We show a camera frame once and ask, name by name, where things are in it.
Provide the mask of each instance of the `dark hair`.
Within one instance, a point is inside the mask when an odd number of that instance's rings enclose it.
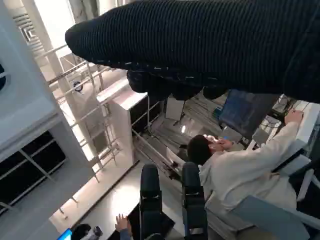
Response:
[[[209,141],[203,135],[191,139],[187,147],[188,159],[197,165],[203,165],[212,156]]]

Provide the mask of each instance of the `floor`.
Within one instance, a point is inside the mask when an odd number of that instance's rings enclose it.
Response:
[[[103,239],[107,239],[115,229],[116,216],[128,215],[137,205],[140,197],[140,177],[143,163],[139,163],[121,180],[82,220],[93,226],[99,226],[103,231]],[[163,211],[174,222],[171,233],[174,239],[182,238],[184,226],[179,209],[179,198],[174,199],[170,190],[161,184]]]

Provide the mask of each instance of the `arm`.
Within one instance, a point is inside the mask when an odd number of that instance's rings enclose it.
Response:
[[[266,145],[257,150],[227,152],[219,157],[220,171],[228,173],[228,184],[241,184],[270,173],[282,161],[295,140],[299,123],[290,122]]]
[[[115,230],[120,233],[120,240],[130,240],[131,239],[131,225],[127,217],[124,215],[118,215],[115,217],[116,224],[114,225]]]

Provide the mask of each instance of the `person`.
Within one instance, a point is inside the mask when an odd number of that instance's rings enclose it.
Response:
[[[233,147],[231,141],[212,136],[197,135],[191,139],[187,155],[200,166],[201,185],[205,196],[210,197],[206,207],[217,222],[217,233],[229,236],[251,226],[229,213],[249,195],[279,207],[297,208],[301,182],[291,185],[288,176],[272,170],[282,163],[282,156],[295,140],[302,119],[302,111],[291,110],[285,117],[286,125],[256,150],[228,151]]]
[[[119,214],[115,217],[115,230],[120,233],[120,240],[130,240],[132,236],[131,224],[127,217]]]

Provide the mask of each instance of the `monitor screen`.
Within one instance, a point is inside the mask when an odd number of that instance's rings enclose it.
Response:
[[[71,240],[72,231],[68,228],[57,240]]]
[[[263,119],[279,99],[279,94],[255,94],[231,90],[219,121],[251,139]]]

